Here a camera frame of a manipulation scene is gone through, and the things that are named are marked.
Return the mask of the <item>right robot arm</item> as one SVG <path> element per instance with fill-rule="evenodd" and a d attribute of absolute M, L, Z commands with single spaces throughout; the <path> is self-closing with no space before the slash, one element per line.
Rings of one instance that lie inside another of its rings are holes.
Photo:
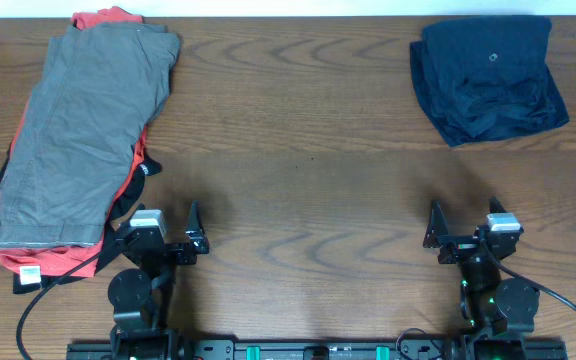
<path fill-rule="evenodd" d="M 515 276 L 504 279 L 501 261 L 516 251 L 523 228 L 496 198 L 486 222 L 471 235 L 450 232 L 437 200 L 430 205 L 425 248 L 439 250 L 438 262 L 459 268 L 461 313 L 471 328 L 444 345 L 447 359 L 527 359 L 525 336 L 534 331 L 539 291 Z"/>

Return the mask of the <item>grey shorts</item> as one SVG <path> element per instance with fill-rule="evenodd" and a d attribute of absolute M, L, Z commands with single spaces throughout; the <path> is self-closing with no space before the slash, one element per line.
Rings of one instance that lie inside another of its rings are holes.
<path fill-rule="evenodd" d="M 0 249 L 100 241 L 179 51 L 165 27 L 130 22 L 51 39 L 0 183 Z"/>

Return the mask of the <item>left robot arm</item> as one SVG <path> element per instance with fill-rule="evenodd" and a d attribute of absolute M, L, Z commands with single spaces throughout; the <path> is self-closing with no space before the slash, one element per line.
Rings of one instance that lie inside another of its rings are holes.
<path fill-rule="evenodd" d="M 210 251 L 198 203 L 190 206 L 184 241 L 166 242 L 166 231 L 163 213 L 142 205 L 118 228 L 115 243 L 135 267 L 118 273 L 108 286 L 115 326 L 107 359 L 193 357 L 179 332 L 168 327 L 167 318 L 176 269 L 194 265 L 199 255 Z"/>

